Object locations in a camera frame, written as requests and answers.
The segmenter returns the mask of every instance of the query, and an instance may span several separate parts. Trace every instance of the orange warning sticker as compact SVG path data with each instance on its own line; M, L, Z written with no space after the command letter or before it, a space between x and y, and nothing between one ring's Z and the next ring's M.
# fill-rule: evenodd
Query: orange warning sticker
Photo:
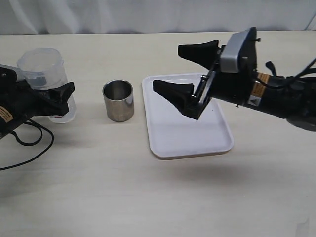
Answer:
M270 78L270 75L265 74L265 73L258 73L258 79L263 81L264 83L268 83ZM255 82L251 95L256 96L256 97L262 97L263 93L265 92L266 87L264 85L261 85L259 82Z
M6 108L4 108L4 107L2 107L2 106L0 106L0 117L1 117L6 123L10 122L10 121L13 119L12 114L10 114L10 112L9 112Z

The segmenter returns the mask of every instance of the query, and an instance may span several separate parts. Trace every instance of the white table surface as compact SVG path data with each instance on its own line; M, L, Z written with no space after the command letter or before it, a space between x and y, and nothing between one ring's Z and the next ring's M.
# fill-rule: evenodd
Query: white table surface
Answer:
M294 237L310 219L316 235L316 134L247 108L220 102L235 138L228 154L173 161L148 145L142 80L150 75L205 72L177 55L177 46L231 33L0 36L0 63L36 47L65 59L78 112L69 124L37 121L56 136L37 161L0 172L0 237ZM259 70L272 60L294 75L316 56L315 32L259 32ZM135 115L106 117L102 86L134 86ZM17 129L25 140L38 134ZM36 148L12 136L0 142L0 166L26 160Z

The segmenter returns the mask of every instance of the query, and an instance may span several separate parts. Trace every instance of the white plastic tray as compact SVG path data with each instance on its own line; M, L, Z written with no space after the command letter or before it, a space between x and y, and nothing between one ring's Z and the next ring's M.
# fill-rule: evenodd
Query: white plastic tray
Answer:
M199 120L188 118L153 91L153 81L193 83L202 74L150 76L143 80L143 95L149 145L161 159L219 155L230 151L234 139L216 99L212 99Z

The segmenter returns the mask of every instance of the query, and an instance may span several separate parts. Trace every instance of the metal cup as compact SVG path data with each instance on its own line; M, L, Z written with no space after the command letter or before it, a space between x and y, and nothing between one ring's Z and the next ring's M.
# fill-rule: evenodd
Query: metal cup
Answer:
M124 122L134 115L132 85L124 80L113 80L103 87L103 97L108 117L115 122Z

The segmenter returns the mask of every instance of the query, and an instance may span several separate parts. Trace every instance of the white curtain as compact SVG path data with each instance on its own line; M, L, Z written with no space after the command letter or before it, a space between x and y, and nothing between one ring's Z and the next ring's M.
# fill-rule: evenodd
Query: white curtain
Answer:
M315 29L316 0L0 0L0 34Z

